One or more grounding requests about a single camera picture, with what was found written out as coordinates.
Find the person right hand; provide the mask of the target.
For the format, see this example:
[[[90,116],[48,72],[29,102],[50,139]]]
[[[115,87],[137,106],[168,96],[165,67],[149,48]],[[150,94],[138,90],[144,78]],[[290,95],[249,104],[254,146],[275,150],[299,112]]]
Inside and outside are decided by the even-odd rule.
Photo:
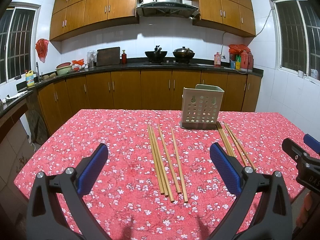
[[[302,229],[307,224],[319,224],[319,195],[310,191],[304,198],[296,226]]]

